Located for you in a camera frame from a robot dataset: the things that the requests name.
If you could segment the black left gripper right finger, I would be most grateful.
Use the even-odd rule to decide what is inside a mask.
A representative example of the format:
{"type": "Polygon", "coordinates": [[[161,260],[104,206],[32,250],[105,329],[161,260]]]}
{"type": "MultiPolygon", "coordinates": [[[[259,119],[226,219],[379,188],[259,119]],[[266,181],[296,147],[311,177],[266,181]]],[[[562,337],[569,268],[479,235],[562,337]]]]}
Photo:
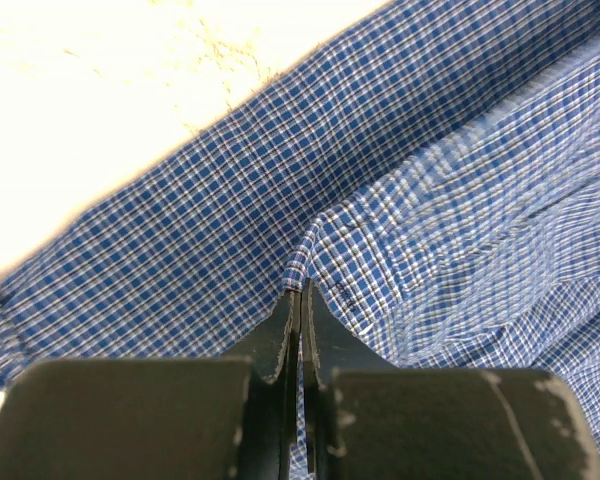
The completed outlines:
{"type": "Polygon", "coordinates": [[[318,479],[600,479],[573,392],[537,369],[400,369],[301,294],[309,471],[318,479]]]}

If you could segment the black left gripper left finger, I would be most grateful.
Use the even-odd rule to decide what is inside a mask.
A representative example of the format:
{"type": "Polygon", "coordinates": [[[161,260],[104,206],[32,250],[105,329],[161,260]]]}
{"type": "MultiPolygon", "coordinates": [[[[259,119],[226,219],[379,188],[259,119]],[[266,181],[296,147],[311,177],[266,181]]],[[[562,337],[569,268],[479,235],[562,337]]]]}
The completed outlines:
{"type": "Polygon", "coordinates": [[[214,358],[38,363],[0,409],[0,479],[285,479],[299,297],[214,358]]]}

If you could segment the blue checkered long sleeve shirt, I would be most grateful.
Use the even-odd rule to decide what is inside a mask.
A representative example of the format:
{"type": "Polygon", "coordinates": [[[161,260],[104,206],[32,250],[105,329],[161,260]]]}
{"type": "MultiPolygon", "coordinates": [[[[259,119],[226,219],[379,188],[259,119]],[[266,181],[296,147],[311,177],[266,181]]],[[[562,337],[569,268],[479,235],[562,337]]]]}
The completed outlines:
{"type": "Polygon", "coordinates": [[[563,378],[600,452],[600,1],[395,1],[0,283],[0,389],[219,354],[306,280],[400,367],[563,378]]]}

